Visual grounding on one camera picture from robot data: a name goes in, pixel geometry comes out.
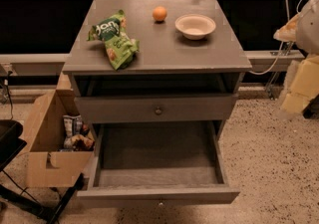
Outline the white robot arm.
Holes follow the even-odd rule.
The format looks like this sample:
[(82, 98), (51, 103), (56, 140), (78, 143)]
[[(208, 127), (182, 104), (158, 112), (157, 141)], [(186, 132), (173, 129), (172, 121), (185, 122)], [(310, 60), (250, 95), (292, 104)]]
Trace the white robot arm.
[(288, 72), (287, 93), (280, 110), (300, 114), (319, 95), (319, 0), (309, 0), (273, 38), (294, 42), (307, 57)]

